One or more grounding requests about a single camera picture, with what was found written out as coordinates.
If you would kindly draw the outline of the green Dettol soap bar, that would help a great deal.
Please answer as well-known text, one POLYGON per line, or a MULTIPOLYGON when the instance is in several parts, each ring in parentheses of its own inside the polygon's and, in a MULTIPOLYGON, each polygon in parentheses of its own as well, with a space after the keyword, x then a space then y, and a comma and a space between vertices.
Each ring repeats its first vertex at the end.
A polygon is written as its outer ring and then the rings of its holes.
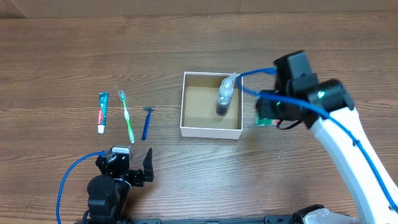
POLYGON ((260 118, 259 114, 256 115, 255 119, 257 126, 276 126, 278 122, 278 119, 260 118))

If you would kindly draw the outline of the clear bottle with dark liquid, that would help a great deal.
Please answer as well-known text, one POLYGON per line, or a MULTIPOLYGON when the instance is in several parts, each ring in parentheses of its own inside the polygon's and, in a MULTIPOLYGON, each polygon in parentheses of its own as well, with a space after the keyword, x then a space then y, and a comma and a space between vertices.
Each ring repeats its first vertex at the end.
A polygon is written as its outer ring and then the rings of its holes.
POLYGON ((224 116, 228 112, 229 105, 233 99, 235 79, 237 77, 238 74, 234 72, 221 82, 216 107, 216 113, 220 116, 224 116))

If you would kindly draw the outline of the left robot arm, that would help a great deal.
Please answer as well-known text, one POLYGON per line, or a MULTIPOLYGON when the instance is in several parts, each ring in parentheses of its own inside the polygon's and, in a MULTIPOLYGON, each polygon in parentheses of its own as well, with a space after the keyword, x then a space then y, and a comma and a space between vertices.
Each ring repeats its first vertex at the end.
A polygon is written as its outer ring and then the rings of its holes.
POLYGON ((101 174, 90 180, 87 186, 88 210, 83 223, 132 223, 124 213, 127 198, 133 187, 143 187, 154 179, 152 149, 142 163, 143 168, 130 168, 129 146, 115 145, 96 159, 101 174))

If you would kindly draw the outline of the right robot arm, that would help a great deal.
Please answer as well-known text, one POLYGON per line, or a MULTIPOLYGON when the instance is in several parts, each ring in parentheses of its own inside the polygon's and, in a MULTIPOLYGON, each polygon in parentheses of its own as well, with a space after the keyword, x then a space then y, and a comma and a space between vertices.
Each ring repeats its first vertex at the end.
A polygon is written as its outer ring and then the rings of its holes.
POLYGON ((297 215, 301 223, 397 223, 397 186, 366 136, 354 101, 338 80, 314 73, 277 75, 274 90, 254 92, 261 119, 304 123, 325 148, 358 211, 345 217, 323 208, 297 215))

